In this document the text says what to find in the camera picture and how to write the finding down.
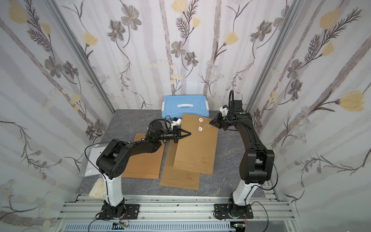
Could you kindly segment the kraft file bag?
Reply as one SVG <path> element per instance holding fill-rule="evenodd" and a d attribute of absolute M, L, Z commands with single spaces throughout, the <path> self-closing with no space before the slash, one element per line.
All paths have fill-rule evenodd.
<path fill-rule="evenodd" d="M 211 126 L 210 121 L 210 118 L 183 115 L 181 129 L 191 132 L 191 135 L 178 142 L 175 169 L 213 174 L 218 128 Z"/>
<path fill-rule="evenodd" d="M 173 168 L 177 144 L 169 143 L 165 164 L 161 174 L 160 185 L 182 189 L 199 190 L 200 174 Z"/>
<path fill-rule="evenodd" d="M 125 178 L 159 179 L 165 145 L 155 153 L 143 153 L 130 157 L 124 173 Z"/>

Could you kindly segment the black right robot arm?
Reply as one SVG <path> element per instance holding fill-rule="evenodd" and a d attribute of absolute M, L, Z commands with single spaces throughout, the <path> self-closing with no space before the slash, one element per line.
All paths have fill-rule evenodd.
<path fill-rule="evenodd" d="M 221 107 L 211 125 L 226 131 L 234 126 L 245 148 L 239 166 L 241 180 L 238 187 L 226 204 L 214 205 L 214 217 L 219 220 L 251 219 L 254 216 L 250 199 L 257 189 L 271 179 L 274 152 L 262 144 L 253 126 L 252 116 L 242 109 L 241 100 L 229 100 L 228 105 Z"/>

